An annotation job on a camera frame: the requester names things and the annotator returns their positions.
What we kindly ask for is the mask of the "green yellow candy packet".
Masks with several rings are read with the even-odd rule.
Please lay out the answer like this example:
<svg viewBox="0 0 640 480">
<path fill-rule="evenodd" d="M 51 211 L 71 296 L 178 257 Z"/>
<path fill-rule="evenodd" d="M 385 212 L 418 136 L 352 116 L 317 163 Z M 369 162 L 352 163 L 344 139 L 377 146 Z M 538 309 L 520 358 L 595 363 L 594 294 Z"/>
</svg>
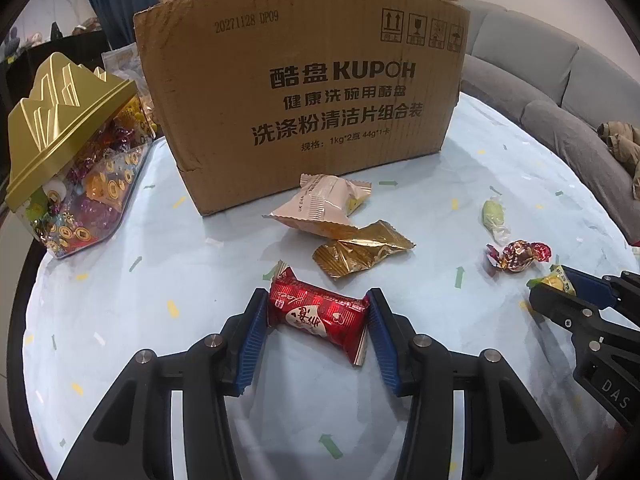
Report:
<svg viewBox="0 0 640 480">
<path fill-rule="evenodd" d="M 548 285 L 552 288 L 560 290 L 561 292 L 565 292 L 570 296 L 577 295 L 572 281 L 567 276 L 566 271 L 560 264 L 552 264 L 552 266 L 550 266 L 550 272 L 547 275 L 543 276 L 542 278 L 532 278 L 526 283 L 526 286 L 529 289 L 533 289 L 539 284 Z"/>
</svg>

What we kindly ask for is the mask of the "red candy packet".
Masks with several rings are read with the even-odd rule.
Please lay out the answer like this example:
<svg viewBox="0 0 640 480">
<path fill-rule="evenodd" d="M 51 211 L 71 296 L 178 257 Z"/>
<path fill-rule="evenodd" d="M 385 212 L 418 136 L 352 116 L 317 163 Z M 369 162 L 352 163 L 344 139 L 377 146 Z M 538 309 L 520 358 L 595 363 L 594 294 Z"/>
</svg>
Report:
<svg viewBox="0 0 640 480">
<path fill-rule="evenodd" d="M 267 324 L 288 324 L 342 348 L 350 364 L 361 366 L 367 351 L 366 297 L 355 299 L 296 278 L 280 260 L 273 269 Z"/>
</svg>

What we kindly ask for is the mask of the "red gold foil candy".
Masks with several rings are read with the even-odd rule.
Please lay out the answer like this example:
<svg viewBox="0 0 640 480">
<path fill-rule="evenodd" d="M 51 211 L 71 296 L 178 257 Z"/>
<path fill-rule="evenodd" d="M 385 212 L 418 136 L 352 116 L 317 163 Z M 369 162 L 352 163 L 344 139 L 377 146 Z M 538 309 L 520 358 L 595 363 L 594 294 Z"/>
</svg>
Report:
<svg viewBox="0 0 640 480">
<path fill-rule="evenodd" d="M 486 257 L 496 269 L 511 273 L 523 272 L 535 262 L 549 262 L 552 256 L 551 248 L 541 242 L 529 243 L 526 240 L 516 240 L 501 250 L 491 244 L 486 245 Z"/>
</svg>

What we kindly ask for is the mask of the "gold foil snack packet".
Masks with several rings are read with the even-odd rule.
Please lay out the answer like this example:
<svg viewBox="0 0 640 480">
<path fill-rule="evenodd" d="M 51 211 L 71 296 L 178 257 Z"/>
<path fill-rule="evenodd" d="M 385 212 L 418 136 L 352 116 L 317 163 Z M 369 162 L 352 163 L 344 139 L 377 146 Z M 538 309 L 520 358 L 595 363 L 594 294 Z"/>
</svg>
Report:
<svg viewBox="0 0 640 480">
<path fill-rule="evenodd" d="M 415 247 L 390 223 L 378 220 L 319 246 L 312 258 L 329 278 L 338 280 L 370 270 L 385 258 Z"/>
</svg>

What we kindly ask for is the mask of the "pale green wrapped candy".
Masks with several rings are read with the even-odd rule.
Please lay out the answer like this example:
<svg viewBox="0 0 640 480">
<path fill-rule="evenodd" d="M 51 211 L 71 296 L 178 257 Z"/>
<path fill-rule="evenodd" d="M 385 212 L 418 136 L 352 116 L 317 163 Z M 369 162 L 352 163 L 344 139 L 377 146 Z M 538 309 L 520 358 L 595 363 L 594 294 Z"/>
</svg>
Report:
<svg viewBox="0 0 640 480">
<path fill-rule="evenodd" d="M 482 221 L 484 227 L 491 232 L 492 238 L 500 246 L 510 242 L 511 231 L 504 220 L 504 209 L 497 197 L 491 197 L 483 205 Z"/>
</svg>

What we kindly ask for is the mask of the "beige pastry packet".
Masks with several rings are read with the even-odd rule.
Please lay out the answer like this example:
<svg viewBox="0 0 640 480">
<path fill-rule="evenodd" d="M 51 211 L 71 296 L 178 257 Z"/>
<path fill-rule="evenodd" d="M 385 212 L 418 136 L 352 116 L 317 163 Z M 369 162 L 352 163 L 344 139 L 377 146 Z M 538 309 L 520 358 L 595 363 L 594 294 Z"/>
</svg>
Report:
<svg viewBox="0 0 640 480">
<path fill-rule="evenodd" d="M 299 191 L 288 202 L 265 214 L 265 218 L 332 240 L 358 231 L 349 216 L 370 197 L 370 182 L 301 174 L 299 185 Z"/>
</svg>

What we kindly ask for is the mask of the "grey curved sofa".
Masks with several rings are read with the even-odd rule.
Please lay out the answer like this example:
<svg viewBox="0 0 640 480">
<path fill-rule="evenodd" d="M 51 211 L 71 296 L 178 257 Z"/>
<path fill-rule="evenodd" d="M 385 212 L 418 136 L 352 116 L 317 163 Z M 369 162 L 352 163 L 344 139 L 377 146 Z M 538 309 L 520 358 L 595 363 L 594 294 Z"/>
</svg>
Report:
<svg viewBox="0 0 640 480">
<path fill-rule="evenodd" d="M 639 241 L 634 170 L 597 130 L 639 123 L 639 84 L 606 56 L 530 16 L 480 0 L 470 12 L 461 89 L 530 134 L 574 171 L 630 244 Z"/>
</svg>

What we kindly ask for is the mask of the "brown cardboard box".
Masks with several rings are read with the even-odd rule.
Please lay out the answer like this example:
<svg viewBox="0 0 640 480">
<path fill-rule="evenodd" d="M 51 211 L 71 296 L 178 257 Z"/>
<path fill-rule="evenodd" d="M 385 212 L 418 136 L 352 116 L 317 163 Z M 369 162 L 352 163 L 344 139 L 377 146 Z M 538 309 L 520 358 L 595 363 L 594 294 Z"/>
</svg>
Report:
<svg viewBox="0 0 640 480">
<path fill-rule="evenodd" d="M 134 17 L 154 108 L 200 214 L 437 153 L 470 14 L 447 0 L 172 0 Z"/>
</svg>

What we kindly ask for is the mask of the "gold lid candy jar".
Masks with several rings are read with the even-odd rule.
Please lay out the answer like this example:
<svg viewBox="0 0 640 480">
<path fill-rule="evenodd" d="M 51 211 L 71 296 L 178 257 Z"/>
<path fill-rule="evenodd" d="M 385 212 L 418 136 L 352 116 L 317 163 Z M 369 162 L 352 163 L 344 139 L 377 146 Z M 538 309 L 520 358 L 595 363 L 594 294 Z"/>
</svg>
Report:
<svg viewBox="0 0 640 480">
<path fill-rule="evenodd" d="M 60 52 L 8 118 L 6 206 L 57 259 L 118 228 L 155 132 L 136 84 Z"/>
</svg>

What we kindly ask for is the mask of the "clear bag of peanuts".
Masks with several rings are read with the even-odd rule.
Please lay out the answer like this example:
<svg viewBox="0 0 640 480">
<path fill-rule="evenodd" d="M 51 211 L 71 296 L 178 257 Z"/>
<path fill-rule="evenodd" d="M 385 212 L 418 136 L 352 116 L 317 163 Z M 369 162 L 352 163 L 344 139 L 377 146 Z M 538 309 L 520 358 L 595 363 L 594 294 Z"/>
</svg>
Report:
<svg viewBox="0 0 640 480">
<path fill-rule="evenodd" d="M 101 58 L 107 73 L 136 83 L 143 108 L 151 113 L 153 102 L 142 70 L 137 44 L 133 42 L 128 46 L 103 52 Z"/>
</svg>

